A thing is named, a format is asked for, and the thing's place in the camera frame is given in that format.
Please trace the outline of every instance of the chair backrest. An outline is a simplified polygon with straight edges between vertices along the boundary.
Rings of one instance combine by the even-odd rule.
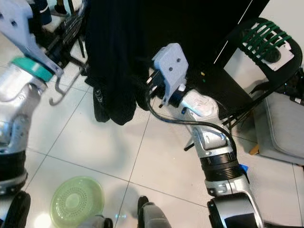
[[[275,23],[264,18],[256,18],[243,22],[238,25],[225,40],[228,40],[228,42],[240,48],[259,66],[269,80],[273,90],[276,90],[288,81],[299,70],[302,64],[302,51],[297,42],[285,31],[282,31]],[[285,41],[289,43],[291,47],[290,51],[294,54],[294,57],[281,68],[273,71],[266,63],[262,62],[262,59],[268,52],[281,46]]]

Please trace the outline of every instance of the gray cushion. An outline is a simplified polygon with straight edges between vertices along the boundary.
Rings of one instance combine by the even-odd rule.
[[[283,94],[265,99],[273,146],[286,154],[304,157],[304,106]]]
[[[271,139],[269,124],[266,115],[265,104],[262,103],[254,109],[256,136],[259,145],[259,153],[262,156],[275,158],[285,162],[304,165],[304,154],[302,157],[292,156],[290,153],[284,153],[277,150]]]

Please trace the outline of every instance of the floor tile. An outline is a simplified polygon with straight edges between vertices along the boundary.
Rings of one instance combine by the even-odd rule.
[[[5,71],[6,71],[6,67],[0,66],[0,76],[4,74]]]
[[[43,28],[49,32],[54,32],[58,28],[60,23],[65,20],[65,18],[54,16],[54,15],[51,15],[51,17],[52,17],[52,21],[50,23],[44,25]]]
[[[31,149],[26,150],[25,169],[27,170],[29,175],[23,189],[25,189],[29,185],[29,182],[34,177],[37,169],[39,168],[44,158],[45,158],[44,154],[37,153]]]
[[[130,183],[116,228],[137,227],[137,200],[142,195],[162,209],[173,228],[211,227],[207,208]]]
[[[250,188],[262,218],[286,226],[300,226],[301,215],[292,164],[248,152],[256,145],[235,137],[238,161],[249,167]]]
[[[49,216],[52,197],[63,182],[75,176],[89,176],[102,185],[105,193],[103,215],[116,221],[127,187],[126,181],[47,157],[27,189],[32,198],[27,228],[54,227],[50,225]]]
[[[294,177],[299,197],[299,207],[302,217],[302,226],[304,226],[304,170],[303,167],[294,165]]]
[[[87,93],[56,141],[50,155],[129,180],[149,112],[136,109],[132,121],[98,123]]]
[[[83,63],[85,63],[87,61],[87,52],[86,52],[86,49],[85,49],[86,44],[85,44],[85,42],[82,42],[82,44],[84,46],[85,57],[84,58],[82,57],[78,40],[75,42],[75,44],[74,44],[74,46],[71,50],[71,56],[73,56],[73,57],[79,59],[80,61],[82,61]]]
[[[0,66],[7,66],[13,58],[22,56],[22,52],[0,32]]]
[[[72,79],[77,75],[77,73],[79,72],[79,67],[69,63],[66,68],[64,69],[64,74],[62,75],[61,79],[60,79],[60,88],[61,89],[66,89],[65,86],[70,85]],[[75,89],[80,89],[83,91],[87,91],[87,89],[89,88],[89,85],[85,83],[85,79],[86,76],[79,76],[78,79],[75,81],[74,85],[72,86],[72,88]],[[56,82],[57,77],[53,76],[51,81],[52,82]]]
[[[92,94],[93,93],[93,87],[89,86],[89,89],[88,89],[87,92]]]
[[[32,117],[28,147],[47,154],[84,94],[84,91],[72,88],[63,101],[53,107],[49,104],[49,98],[52,97],[56,101],[60,95],[55,91],[55,83],[49,82],[48,90],[42,95]]]
[[[189,138],[185,127],[150,117],[131,181],[206,206],[210,196],[196,151],[194,148],[183,150]],[[292,165],[251,156],[248,152],[256,144],[235,139],[239,162],[249,166],[250,186],[264,219],[283,225],[300,225]]]
[[[131,181],[205,206],[211,198],[185,126],[163,123],[151,116],[131,176]]]

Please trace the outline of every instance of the white wall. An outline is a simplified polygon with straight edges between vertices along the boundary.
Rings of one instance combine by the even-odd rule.
[[[277,24],[304,51],[304,0],[270,0],[260,17]],[[239,49],[229,60],[225,70],[248,93],[258,80],[265,78],[255,63]]]

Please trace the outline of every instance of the chair leg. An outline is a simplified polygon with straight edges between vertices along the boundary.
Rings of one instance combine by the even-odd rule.
[[[258,145],[256,145],[254,148],[252,148],[252,150],[249,152],[250,155],[256,155],[258,154]]]

